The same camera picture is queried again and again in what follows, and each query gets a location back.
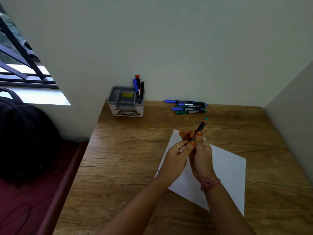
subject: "maroon bedsheet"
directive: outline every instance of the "maroon bedsheet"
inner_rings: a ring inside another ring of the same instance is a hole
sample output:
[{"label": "maroon bedsheet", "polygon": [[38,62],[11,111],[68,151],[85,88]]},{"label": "maroon bedsheet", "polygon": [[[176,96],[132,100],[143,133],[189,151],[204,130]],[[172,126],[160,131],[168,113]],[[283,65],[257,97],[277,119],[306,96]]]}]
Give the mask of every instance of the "maroon bedsheet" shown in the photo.
[{"label": "maroon bedsheet", "polygon": [[53,232],[87,144],[63,140],[51,168],[19,188],[0,180],[1,235]]}]

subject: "white paper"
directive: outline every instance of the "white paper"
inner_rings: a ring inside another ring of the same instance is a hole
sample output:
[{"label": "white paper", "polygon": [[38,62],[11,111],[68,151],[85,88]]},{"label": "white paper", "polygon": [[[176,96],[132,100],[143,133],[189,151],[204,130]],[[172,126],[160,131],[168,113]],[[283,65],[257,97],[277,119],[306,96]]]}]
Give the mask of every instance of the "white paper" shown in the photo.
[{"label": "white paper", "polygon": [[[165,155],[170,147],[182,139],[178,135],[178,130],[173,131],[170,141],[166,147],[159,169],[162,167]],[[213,153],[213,168],[221,183],[228,191],[239,211],[244,215],[245,209],[245,174],[246,159],[221,148],[211,145]],[[199,182],[194,178],[191,171],[189,158],[185,169],[178,179],[169,187],[169,189],[185,199],[209,210],[204,193],[200,190]]]}]

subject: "gray desk organizer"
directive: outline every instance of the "gray desk organizer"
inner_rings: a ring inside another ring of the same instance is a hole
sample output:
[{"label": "gray desk organizer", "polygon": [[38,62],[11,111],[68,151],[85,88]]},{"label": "gray desk organizer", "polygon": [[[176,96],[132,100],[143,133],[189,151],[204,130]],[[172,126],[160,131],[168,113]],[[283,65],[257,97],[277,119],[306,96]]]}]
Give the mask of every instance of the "gray desk organizer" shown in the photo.
[{"label": "gray desk organizer", "polygon": [[143,117],[145,90],[139,103],[134,87],[114,86],[108,97],[108,104],[115,116]]}]

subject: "wood grain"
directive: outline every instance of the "wood grain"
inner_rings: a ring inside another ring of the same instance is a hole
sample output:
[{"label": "wood grain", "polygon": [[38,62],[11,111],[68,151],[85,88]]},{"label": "wood grain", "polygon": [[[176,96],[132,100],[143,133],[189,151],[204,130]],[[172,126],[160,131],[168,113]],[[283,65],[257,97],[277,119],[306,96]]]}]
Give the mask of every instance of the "wood grain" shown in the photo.
[{"label": "wood grain", "polygon": [[[210,105],[175,115],[146,102],[144,117],[115,117],[104,105],[54,234],[96,234],[155,176],[173,129],[196,129],[247,159],[245,217],[257,234],[313,234],[313,190],[259,107]],[[167,191],[145,234],[215,234],[208,211]]]}]

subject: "yellow label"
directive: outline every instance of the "yellow label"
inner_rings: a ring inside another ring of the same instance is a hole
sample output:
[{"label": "yellow label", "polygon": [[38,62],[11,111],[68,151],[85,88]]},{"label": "yellow label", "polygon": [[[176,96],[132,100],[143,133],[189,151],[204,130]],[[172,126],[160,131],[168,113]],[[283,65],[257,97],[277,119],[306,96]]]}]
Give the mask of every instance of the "yellow label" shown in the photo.
[{"label": "yellow label", "polygon": [[124,97],[134,97],[134,93],[126,93],[126,92],[122,92]]}]

